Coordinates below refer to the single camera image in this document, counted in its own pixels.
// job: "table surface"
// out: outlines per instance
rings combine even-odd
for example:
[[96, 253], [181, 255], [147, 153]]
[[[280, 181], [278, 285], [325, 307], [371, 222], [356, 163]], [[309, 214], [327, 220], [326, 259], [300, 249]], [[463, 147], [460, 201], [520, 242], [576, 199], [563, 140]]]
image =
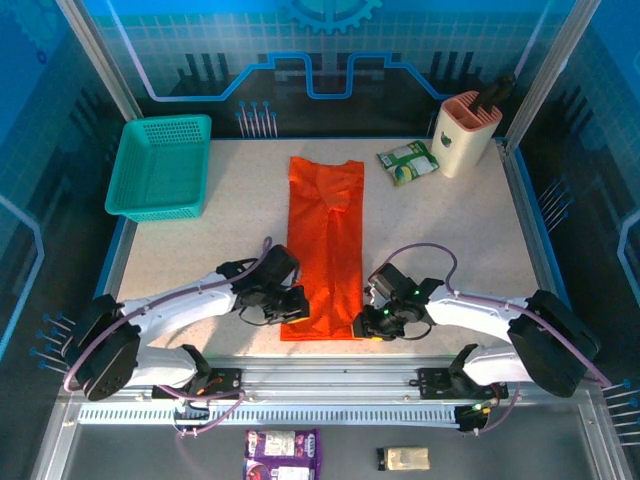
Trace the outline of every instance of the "table surface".
[[[449, 179], [440, 172], [394, 187], [375, 154], [408, 143], [403, 139], [216, 140], [211, 143], [209, 181], [201, 218], [138, 225], [119, 300], [157, 294], [201, 278], [225, 261], [255, 256], [262, 239], [286, 243], [291, 156], [318, 163], [365, 163], [364, 278], [393, 250], [436, 242], [459, 259], [453, 285], [469, 292], [527, 296], [536, 279], [497, 147], [492, 141], [475, 169]], [[451, 266], [443, 253], [416, 249], [394, 264], [418, 283], [444, 278]], [[424, 331], [410, 325], [407, 335]], [[195, 345], [216, 355], [445, 355], [468, 343], [500, 341], [470, 330], [436, 327], [418, 342], [281, 342], [279, 326], [254, 328], [232, 313], [204, 319], [153, 345]]]

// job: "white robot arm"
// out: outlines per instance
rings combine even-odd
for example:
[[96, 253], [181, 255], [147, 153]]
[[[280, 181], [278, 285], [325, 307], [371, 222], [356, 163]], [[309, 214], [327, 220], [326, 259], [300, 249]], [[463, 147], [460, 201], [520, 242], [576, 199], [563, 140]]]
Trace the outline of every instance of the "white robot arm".
[[[262, 309], [265, 325], [308, 318], [304, 289], [293, 286], [299, 271], [297, 260], [276, 245], [259, 265], [247, 267], [254, 262], [256, 259], [227, 262], [196, 282], [152, 297], [121, 304], [110, 295], [94, 299], [61, 349], [69, 366], [90, 349], [75, 372], [87, 398], [101, 400], [133, 385], [167, 385], [190, 395], [201, 392], [212, 373], [193, 346], [149, 346], [158, 337], [201, 319], [232, 311], [242, 314], [249, 307]], [[91, 348], [116, 322], [122, 325]]]
[[580, 319], [555, 295], [542, 290], [529, 298], [484, 297], [491, 302], [483, 304], [469, 300], [480, 298], [475, 295], [451, 292], [440, 280], [426, 278], [417, 285], [387, 263], [371, 277], [365, 292], [371, 303], [354, 321], [357, 337], [391, 341], [405, 337], [407, 323], [423, 322], [429, 326], [427, 333], [434, 326], [448, 325], [504, 341], [504, 346], [489, 349], [467, 345], [458, 354], [449, 368], [449, 387], [465, 398], [503, 382], [535, 382], [560, 397], [571, 396], [577, 388], [586, 367], [523, 310], [543, 317], [589, 360], [600, 348]]

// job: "plastic basket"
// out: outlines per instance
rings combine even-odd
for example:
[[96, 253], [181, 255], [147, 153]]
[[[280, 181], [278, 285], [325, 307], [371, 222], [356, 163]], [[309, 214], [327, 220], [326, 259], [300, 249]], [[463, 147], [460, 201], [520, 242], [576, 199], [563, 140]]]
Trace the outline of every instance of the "plastic basket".
[[202, 215], [211, 118], [133, 120], [125, 125], [105, 209], [136, 222]]

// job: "purple snack bag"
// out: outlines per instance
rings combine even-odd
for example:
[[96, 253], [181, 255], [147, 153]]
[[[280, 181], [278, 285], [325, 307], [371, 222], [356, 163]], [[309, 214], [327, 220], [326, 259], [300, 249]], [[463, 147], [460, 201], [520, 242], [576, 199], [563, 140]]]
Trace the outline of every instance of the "purple snack bag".
[[317, 430], [248, 430], [245, 480], [319, 480]]

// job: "gold package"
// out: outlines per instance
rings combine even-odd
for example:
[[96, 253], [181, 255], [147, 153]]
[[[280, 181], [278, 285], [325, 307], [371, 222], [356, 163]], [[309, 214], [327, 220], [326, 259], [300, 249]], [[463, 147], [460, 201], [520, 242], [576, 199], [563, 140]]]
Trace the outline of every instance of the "gold package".
[[378, 470], [429, 470], [429, 449], [424, 447], [394, 447], [378, 449]]

